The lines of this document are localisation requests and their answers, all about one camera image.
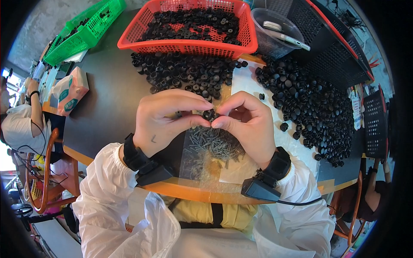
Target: green plastic basket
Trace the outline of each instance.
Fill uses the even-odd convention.
[[[66,23],[66,26],[55,38],[50,49],[43,57],[43,60],[51,66],[55,66],[74,54],[96,46],[105,31],[125,8],[125,0],[102,0],[89,7]],[[109,17],[101,18],[100,14],[106,14],[107,11],[109,11]],[[89,21],[85,25],[80,25],[75,34],[59,44],[64,37],[69,35],[86,18],[89,18]]]

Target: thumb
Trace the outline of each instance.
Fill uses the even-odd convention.
[[[212,122],[211,126],[212,128],[220,128],[228,131],[230,134],[237,137],[239,133],[243,131],[242,128],[244,127],[244,123],[229,116],[220,116]]]
[[[171,128],[174,132],[177,132],[179,134],[197,125],[210,127],[211,123],[203,119],[200,115],[192,114],[174,120],[172,123],[170,123],[169,128]]]

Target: black wristband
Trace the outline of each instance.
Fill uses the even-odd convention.
[[[35,94],[35,93],[37,93],[37,95],[40,97],[40,93],[37,90],[35,90],[30,94],[30,99],[31,99],[31,96],[33,96],[33,94]]]

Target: fingernail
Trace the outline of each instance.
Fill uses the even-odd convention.
[[[212,128],[221,128],[222,124],[221,123],[216,123],[215,125],[212,126]]]

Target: black mesh basket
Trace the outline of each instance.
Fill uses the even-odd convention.
[[[342,90],[374,80],[366,56],[351,31],[323,5],[315,0],[267,1],[266,5],[287,17],[303,34],[311,51],[294,50],[292,55],[311,74]]]
[[[364,126],[366,131],[366,157],[386,159],[387,113],[381,88],[364,98]]]

